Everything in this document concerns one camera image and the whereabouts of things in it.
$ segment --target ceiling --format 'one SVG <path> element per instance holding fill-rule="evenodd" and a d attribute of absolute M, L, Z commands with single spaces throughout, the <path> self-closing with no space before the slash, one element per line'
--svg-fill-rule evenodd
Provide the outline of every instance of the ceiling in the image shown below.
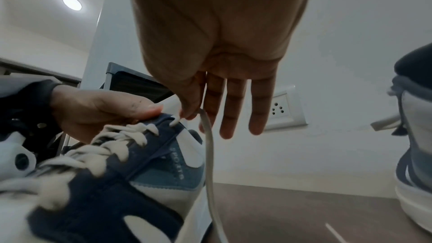
<path fill-rule="evenodd" d="M 80 11 L 62 0 L 5 0 L 9 24 L 89 52 L 104 0 L 79 0 Z"/>

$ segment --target navy blue sneaker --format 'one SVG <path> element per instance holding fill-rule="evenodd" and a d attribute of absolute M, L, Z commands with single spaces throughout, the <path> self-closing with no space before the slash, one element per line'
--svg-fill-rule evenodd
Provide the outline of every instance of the navy blue sneaker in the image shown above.
<path fill-rule="evenodd" d="M 389 94 L 398 98 L 399 114 L 372 127 L 408 135 L 410 148 L 396 168 L 396 194 L 405 213 L 432 233 L 432 44 L 404 56 L 395 71 Z"/>
<path fill-rule="evenodd" d="M 170 115 L 106 126 L 91 145 L 0 183 L 0 242 L 199 243 L 212 222 L 205 158 L 198 133 Z"/>

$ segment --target floor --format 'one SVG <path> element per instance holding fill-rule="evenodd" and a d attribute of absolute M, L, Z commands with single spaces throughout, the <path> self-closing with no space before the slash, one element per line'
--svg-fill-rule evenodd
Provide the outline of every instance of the floor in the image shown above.
<path fill-rule="evenodd" d="M 230 243 L 432 242 L 396 199 L 231 184 L 215 195 Z M 214 229 L 204 243 L 219 243 Z"/>

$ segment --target hand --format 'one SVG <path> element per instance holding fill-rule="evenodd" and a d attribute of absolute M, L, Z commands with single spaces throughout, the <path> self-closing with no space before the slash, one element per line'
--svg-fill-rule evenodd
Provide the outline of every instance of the hand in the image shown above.
<path fill-rule="evenodd" d="M 229 139 L 251 79 L 249 130 L 265 127 L 278 62 L 307 0 L 134 0 L 148 71 L 176 93 L 181 115 L 200 107 L 214 123 L 227 91 L 220 135 Z"/>
<path fill-rule="evenodd" d="M 60 128 L 86 144 L 104 125 L 133 124 L 162 111 L 161 105 L 144 97 L 108 90 L 80 90 L 67 85 L 54 88 L 50 106 Z"/>

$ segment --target sleeve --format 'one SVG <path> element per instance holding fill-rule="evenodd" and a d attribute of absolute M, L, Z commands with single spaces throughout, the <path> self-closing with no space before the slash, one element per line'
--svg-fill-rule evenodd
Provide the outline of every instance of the sleeve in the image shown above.
<path fill-rule="evenodd" d="M 33 77 L 0 77 L 0 141 L 18 131 L 26 137 L 26 149 L 38 158 L 44 154 L 61 132 L 50 108 L 52 91 L 60 84 Z"/>

